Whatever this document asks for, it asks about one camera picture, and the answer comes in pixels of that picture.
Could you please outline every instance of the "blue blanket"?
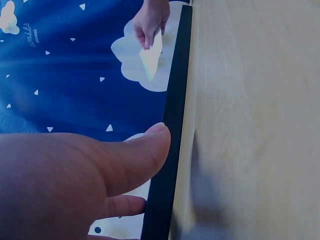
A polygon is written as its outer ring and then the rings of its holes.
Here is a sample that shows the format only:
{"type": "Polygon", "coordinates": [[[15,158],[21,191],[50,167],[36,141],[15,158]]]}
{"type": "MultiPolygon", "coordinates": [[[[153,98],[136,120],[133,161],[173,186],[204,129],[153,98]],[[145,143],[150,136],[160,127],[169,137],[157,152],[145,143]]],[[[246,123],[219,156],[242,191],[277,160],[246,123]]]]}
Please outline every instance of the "blue blanket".
{"type": "Polygon", "coordinates": [[[0,133],[124,141],[160,122],[166,92],[126,79],[111,50],[142,3],[1,0],[0,133]]]}

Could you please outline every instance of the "skin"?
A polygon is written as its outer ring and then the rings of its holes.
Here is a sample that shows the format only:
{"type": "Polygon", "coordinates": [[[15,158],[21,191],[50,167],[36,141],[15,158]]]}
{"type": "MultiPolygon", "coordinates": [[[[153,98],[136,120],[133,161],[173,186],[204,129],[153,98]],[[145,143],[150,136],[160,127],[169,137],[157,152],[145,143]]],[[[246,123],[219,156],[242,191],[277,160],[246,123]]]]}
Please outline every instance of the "skin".
{"type": "Polygon", "coordinates": [[[144,0],[141,9],[133,18],[135,36],[143,49],[147,50],[154,44],[158,31],[165,34],[169,16],[169,0],[144,0]]]}
{"type": "Polygon", "coordinates": [[[123,194],[160,170],[170,141],[163,123],[127,142],[0,134],[0,239],[113,239],[88,235],[90,225],[144,212],[143,198],[123,194]]]}

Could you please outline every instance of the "black strip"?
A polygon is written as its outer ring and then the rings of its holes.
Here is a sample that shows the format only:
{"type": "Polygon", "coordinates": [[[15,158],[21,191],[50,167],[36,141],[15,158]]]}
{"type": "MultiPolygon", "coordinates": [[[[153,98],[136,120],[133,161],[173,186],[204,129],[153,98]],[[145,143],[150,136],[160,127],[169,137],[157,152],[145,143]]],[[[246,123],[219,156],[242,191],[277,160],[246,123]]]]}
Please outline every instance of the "black strip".
{"type": "Polygon", "coordinates": [[[168,82],[163,122],[171,132],[166,162],[151,179],[141,240],[167,240],[171,224],[184,122],[192,26],[192,7],[182,7],[168,82]]]}

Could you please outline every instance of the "wooden surface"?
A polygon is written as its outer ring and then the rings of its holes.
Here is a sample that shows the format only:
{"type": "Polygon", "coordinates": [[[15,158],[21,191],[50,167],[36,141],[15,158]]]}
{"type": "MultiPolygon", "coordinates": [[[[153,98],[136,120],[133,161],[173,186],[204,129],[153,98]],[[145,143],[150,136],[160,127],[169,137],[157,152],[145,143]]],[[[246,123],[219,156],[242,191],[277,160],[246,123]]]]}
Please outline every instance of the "wooden surface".
{"type": "Polygon", "coordinates": [[[172,230],[187,239],[196,201],[207,199],[232,239],[320,239],[320,0],[193,0],[193,8],[172,230]],[[195,127],[217,201],[200,183],[192,196],[195,127]]]}

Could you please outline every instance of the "white cloud print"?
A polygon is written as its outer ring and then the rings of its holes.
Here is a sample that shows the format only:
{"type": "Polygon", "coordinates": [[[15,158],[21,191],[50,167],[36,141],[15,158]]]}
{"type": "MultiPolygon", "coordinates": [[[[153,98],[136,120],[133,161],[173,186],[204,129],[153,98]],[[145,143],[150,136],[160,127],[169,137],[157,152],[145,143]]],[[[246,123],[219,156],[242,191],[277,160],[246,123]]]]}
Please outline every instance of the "white cloud print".
{"type": "Polygon", "coordinates": [[[164,92],[167,90],[183,5],[188,4],[182,1],[170,2],[171,14],[166,24],[165,34],[162,37],[162,54],[159,58],[157,72],[151,81],[148,80],[139,56],[141,46],[135,37],[132,20],[125,25],[124,37],[117,39],[111,45],[111,50],[122,63],[121,73],[126,79],[139,82],[142,87],[149,91],[164,92]]]}
{"type": "Polygon", "coordinates": [[[1,10],[0,29],[5,34],[17,35],[20,32],[17,26],[18,19],[15,15],[15,3],[8,1],[1,10]]]}

